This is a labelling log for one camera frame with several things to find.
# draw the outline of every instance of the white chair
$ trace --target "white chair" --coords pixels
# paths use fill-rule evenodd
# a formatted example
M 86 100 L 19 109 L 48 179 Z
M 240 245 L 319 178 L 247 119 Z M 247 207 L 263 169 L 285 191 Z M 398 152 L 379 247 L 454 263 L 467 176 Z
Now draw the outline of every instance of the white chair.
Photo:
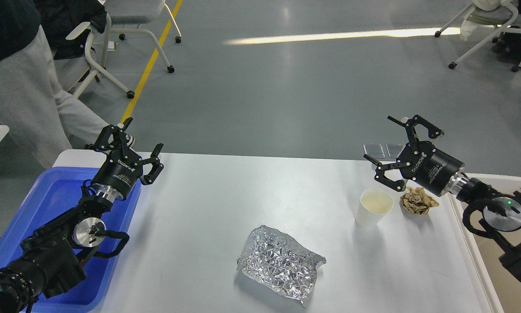
M 485 43 L 496 42 L 498 36 L 502 32 L 521 34 L 521 28 L 508 28 L 508 26 L 521 27 L 521 14 L 518 14 L 518 9 L 512 3 L 504 3 L 502 5 L 499 4 L 499 7 L 497 7 L 495 10 L 488 11 L 482 10 L 475 6 L 475 4 L 471 3 L 463 10 L 461 10 L 461 12 L 459 12 L 456 16 L 454 16 L 454 18 L 452 18 L 447 24 L 445 24 L 443 28 L 440 28 L 440 30 L 435 33 L 435 37 L 440 37 L 440 34 L 450 25 L 452 25 L 452 23 L 454 23 L 454 21 L 457 20 L 460 16 L 467 16 L 466 19 L 470 22 L 482 25 L 493 25 L 495 28 L 489 36 L 481 40 L 481 42 L 476 44 L 468 52 L 465 52 L 456 61 L 451 62 L 448 65 L 448 68 L 452 70 L 455 69 L 458 63 L 465 60 L 473 52 L 481 48 Z M 517 72 L 519 69 L 521 69 L 521 62 L 511 68 L 513 72 Z
M 82 32 L 85 30 L 91 30 L 88 34 L 88 37 L 85 42 L 85 56 L 78 57 L 74 59 L 66 59 L 66 60 L 55 60 L 54 65 L 56 67 L 56 73 L 58 76 L 58 80 L 62 85 L 64 90 L 72 91 L 75 97 L 79 97 L 82 92 L 88 87 L 93 79 L 100 81 L 97 77 L 98 73 L 101 73 L 109 80 L 111 80 L 115 85 L 120 87 L 129 99 L 133 99 L 135 97 L 135 92 L 129 90 L 129 88 L 125 87 L 123 83 L 117 80 L 113 75 L 108 73 L 102 66 L 98 64 L 94 60 L 91 54 L 91 46 L 92 41 L 94 40 L 95 33 L 97 32 L 96 28 L 92 26 L 90 22 L 82 22 L 79 24 L 67 37 L 67 40 L 73 40 L 77 38 Z M 79 85 L 79 81 L 82 77 L 85 76 Z
M 142 24 L 147 24 L 157 19 L 163 10 L 167 10 L 175 28 L 177 29 L 177 33 L 179 34 L 175 37 L 175 42 L 181 42 L 181 32 L 175 23 L 171 10 L 165 4 L 165 0 L 108 0 L 104 6 L 106 12 L 108 12 L 108 16 L 106 18 L 105 40 L 102 48 L 102 66 L 106 65 L 107 42 L 111 32 L 119 32 L 119 38 L 121 40 L 125 39 L 126 33 L 143 33 L 149 36 L 153 41 L 153 44 L 156 46 L 167 67 L 167 71 L 169 73 L 175 71 L 174 67 L 167 60 L 166 54 L 160 46 L 156 36 L 150 30 L 145 30 L 140 27 Z M 115 25 L 137 25 L 137 28 L 115 28 Z

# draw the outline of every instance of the white paper cup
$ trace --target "white paper cup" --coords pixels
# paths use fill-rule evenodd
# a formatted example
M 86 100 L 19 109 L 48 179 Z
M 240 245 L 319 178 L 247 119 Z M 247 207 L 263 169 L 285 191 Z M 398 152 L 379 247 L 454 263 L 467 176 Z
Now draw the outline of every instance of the white paper cup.
M 363 191 L 355 222 L 363 228 L 376 225 L 394 206 L 392 197 L 382 190 L 369 188 Z

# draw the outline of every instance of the chair seat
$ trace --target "chair seat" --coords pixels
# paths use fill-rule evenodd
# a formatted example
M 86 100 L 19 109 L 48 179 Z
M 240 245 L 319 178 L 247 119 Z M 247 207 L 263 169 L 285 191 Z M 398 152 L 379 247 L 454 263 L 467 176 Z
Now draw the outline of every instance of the chair seat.
M 112 24 L 146 24 L 155 20 L 164 9 L 165 0 L 108 0 L 104 4 Z
M 467 20 L 481 25 L 500 25 L 507 22 L 510 18 L 511 11 L 506 7 L 498 7 L 490 11 L 476 8 L 475 11 L 468 16 Z M 521 26 L 521 14 L 518 14 L 512 24 Z

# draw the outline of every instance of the sneaker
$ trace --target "sneaker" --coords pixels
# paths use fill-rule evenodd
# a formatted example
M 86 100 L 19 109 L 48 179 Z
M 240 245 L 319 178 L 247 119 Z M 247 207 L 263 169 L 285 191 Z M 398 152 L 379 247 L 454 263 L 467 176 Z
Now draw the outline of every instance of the sneaker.
M 504 62 L 504 63 L 512 63 L 515 65 L 518 65 L 519 62 L 521 62 L 521 57 L 512 55 L 510 53 L 503 53 L 498 56 L 498 61 Z
M 132 148 L 135 144 L 135 137 L 129 135 L 128 133 L 125 134 L 125 139 L 127 139 L 127 147 Z
M 494 53 L 503 53 L 503 52 L 506 52 L 506 48 L 508 46 L 506 44 L 504 44 L 503 42 L 501 41 L 498 41 L 497 43 L 495 43 L 492 47 L 491 47 L 491 50 L 494 52 Z

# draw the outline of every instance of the crumpled aluminum foil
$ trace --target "crumpled aluminum foil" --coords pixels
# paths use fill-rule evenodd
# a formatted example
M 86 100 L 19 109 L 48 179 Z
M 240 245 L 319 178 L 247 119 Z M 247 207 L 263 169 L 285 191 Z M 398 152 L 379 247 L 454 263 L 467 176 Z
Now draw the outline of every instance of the crumpled aluminum foil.
M 301 246 L 292 236 L 262 225 L 255 228 L 237 259 L 237 270 L 304 307 L 317 269 L 326 258 Z

